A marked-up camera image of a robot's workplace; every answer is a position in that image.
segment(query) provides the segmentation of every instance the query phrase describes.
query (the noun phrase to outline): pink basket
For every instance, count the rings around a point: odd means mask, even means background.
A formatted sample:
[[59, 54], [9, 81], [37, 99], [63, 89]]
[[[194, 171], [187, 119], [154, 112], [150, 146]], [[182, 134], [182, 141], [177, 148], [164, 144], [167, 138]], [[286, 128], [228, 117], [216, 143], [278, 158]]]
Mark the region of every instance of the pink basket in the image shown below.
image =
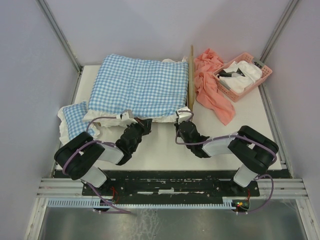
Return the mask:
[[[240, 62], [240, 61], [246, 61], [248, 63], [253, 63], [255, 64], [256, 66], [258, 66], [261, 70], [262, 70], [262, 76], [259, 80], [257, 80], [255, 82], [255, 84], [247, 87], [243, 93], [241, 94], [238, 94], [238, 93], [235, 93], [234, 91], [232, 91], [231, 89], [227, 89], [224, 85], [222, 85], [220, 83], [220, 80], [219, 78], [217, 77], [217, 74], [223, 70], [223, 69], [226, 69], [228, 68], [234, 61], [236, 61], [237, 63]], [[218, 70], [216, 70], [214, 73], [213, 73], [213, 77], [215, 79], [215, 82], [216, 84], [218, 85], [218, 89], [221, 90], [225, 95], [228, 96], [228, 98], [230, 98], [233, 102], [237, 102], [239, 101], [240, 99], [242, 99], [246, 94], [248, 94], [249, 92], [251, 92], [255, 87], [259, 86], [260, 84], [262, 84], [266, 79], [267, 77], [270, 76], [270, 74], [272, 74], [272, 70], [267, 67], [266, 65], [264, 65], [262, 62], [260, 62], [259, 60], [255, 59], [253, 56], [251, 56], [249, 53], [242, 53], [240, 56], [236, 57], [235, 59], [233, 59], [232, 61], [228, 62], [227, 64], [223, 65], [223, 67], [219, 68]]]

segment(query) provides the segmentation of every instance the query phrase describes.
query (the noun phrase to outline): pink fabric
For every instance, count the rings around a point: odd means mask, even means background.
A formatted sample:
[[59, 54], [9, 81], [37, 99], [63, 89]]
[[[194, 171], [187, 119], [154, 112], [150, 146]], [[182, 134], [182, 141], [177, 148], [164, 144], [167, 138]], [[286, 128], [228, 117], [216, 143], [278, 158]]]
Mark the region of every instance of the pink fabric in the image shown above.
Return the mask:
[[207, 109], [212, 109], [218, 119], [227, 125], [236, 111], [231, 102], [218, 89], [213, 72], [224, 64], [222, 59], [210, 48], [194, 59], [196, 100]]

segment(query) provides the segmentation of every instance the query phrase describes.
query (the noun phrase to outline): checkered pillow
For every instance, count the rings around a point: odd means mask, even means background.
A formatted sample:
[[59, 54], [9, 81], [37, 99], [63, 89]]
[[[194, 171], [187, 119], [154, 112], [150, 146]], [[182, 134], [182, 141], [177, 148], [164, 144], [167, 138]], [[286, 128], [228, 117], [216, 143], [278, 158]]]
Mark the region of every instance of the checkered pillow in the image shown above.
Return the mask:
[[161, 62], [107, 56], [95, 79], [88, 109], [121, 114], [131, 109], [135, 117], [174, 115], [187, 99], [187, 62]]
[[[60, 140], [63, 144], [66, 144], [80, 133], [86, 131], [89, 122], [83, 122], [82, 119], [87, 111], [86, 101], [64, 106], [59, 110], [58, 117], [61, 119]], [[88, 132], [93, 137], [99, 135], [99, 131], [93, 124], [91, 124]]]

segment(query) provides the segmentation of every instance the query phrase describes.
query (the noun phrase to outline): white wall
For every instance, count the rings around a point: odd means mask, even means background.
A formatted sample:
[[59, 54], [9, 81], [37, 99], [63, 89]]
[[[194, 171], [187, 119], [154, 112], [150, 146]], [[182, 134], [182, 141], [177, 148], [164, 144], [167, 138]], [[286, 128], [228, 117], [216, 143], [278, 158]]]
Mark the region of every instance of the white wall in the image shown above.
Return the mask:
[[320, 1], [303, 0], [266, 64], [266, 84], [296, 177], [320, 221]]
[[35, 0], [2, 0], [0, 32], [0, 239], [21, 240], [77, 73]]
[[47, 0], [82, 65], [115, 53], [181, 59], [212, 48], [259, 57], [289, 0]]

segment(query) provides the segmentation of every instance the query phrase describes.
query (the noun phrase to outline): white table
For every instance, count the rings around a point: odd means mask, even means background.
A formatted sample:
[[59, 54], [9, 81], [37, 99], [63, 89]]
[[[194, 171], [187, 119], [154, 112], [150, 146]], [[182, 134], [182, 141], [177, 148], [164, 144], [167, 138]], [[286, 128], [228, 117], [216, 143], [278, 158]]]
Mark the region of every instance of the white table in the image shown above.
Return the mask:
[[[75, 103], [89, 101], [94, 81], [100, 66], [85, 66], [80, 79]], [[217, 137], [236, 132], [243, 125], [248, 125], [266, 137], [273, 139], [267, 115], [258, 88], [250, 92], [239, 102], [232, 103], [236, 114], [234, 119], [224, 126], [215, 113], [203, 107], [197, 101], [193, 106], [193, 123], [200, 134]], [[123, 127], [99, 128], [103, 133], [100, 140], [115, 142], [124, 131]], [[218, 155], [211, 158], [198, 158], [183, 145], [175, 144], [173, 123], [152, 123], [151, 133], [142, 137], [137, 151], [126, 164], [117, 166], [98, 160], [95, 166], [102, 170], [237, 170], [242, 163], [233, 154]], [[277, 160], [269, 169], [281, 170]]]

